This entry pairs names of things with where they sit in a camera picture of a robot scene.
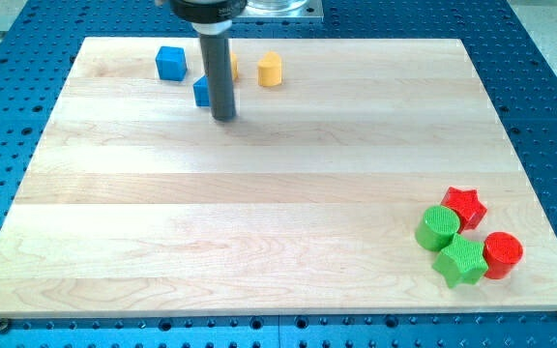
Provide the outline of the black robot arm flange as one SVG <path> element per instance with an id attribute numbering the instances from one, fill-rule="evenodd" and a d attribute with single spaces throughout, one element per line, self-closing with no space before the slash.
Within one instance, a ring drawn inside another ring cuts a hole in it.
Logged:
<path id="1" fill-rule="evenodd" d="M 220 0 L 202 3 L 192 0 L 167 0 L 171 12 L 181 19 L 199 24 L 215 24 L 234 19 L 246 8 L 247 0 Z"/>

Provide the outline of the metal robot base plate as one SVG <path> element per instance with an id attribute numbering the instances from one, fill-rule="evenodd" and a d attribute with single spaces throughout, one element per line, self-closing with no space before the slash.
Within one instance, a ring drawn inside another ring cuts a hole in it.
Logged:
<path id="1" fill-rule="evenodd" d="M 235 22 L 322 22 L 322 0 L 249 0 Z"/>

